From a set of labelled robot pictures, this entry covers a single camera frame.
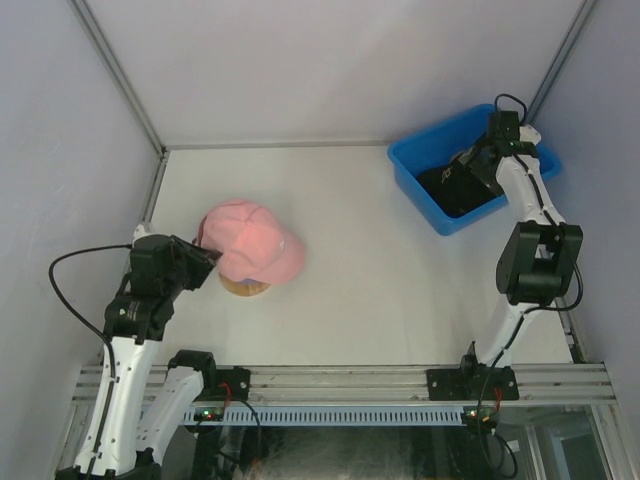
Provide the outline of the pink baseball cap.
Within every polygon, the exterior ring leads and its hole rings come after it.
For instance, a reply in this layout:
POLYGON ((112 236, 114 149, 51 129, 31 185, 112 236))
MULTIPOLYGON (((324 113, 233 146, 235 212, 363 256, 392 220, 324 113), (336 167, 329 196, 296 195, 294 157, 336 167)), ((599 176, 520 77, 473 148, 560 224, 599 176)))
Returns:
POLYGON ((217 268, 227 279, 281 285, 302 271, 306 250, 266 207, 246 199, 222 202, 203 217, 196 245, 218 251, 217 268))

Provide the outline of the black baseball cap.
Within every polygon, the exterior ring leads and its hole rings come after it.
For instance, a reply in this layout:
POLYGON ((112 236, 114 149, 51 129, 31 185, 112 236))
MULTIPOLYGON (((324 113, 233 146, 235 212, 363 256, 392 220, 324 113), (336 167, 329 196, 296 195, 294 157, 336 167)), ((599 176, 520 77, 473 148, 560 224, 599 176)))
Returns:
POLYGON ((470 170, 457 163, 425 170, 416 180, 451 218, 463 217, 497 197, 470 170))

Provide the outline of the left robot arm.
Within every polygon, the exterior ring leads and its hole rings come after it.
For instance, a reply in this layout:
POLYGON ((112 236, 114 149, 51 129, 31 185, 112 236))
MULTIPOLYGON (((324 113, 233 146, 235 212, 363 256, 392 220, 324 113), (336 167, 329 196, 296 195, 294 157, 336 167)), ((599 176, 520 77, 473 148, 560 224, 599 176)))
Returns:
POLYGON ((82 323, 102 342, 104 362, 96 403, 72 466, 58 479, 158 479, 183 414, 219 387, 210 352, 180 350, 169 361, 160 394, 142 408, 147 378, 184 291, 199 289, 220 252, 175 235, 145 233, 125 245, 129 268, 104 312, 104 326, 82 323))

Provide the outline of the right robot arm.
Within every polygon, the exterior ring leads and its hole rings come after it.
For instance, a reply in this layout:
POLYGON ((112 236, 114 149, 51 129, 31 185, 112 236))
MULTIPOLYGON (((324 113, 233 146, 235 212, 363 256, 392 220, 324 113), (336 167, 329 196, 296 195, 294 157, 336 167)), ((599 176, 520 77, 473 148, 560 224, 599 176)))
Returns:
POLYGON ((537 151, 540 135, 523 125, 517 112, 497 109, 489 115, 485 138, 496 165, 495 182, 516 224, 496 266, 501 298, 472 344, 480 364, 459 374, 461 391, 473 399, 493 390, 495 375, 487 366, 512 363, 519 336, 536 315, 558 310, 553 303, 567 293, 573 280, 583 290, 577 266, 583 232, 560 215, 544 185, 537 151))

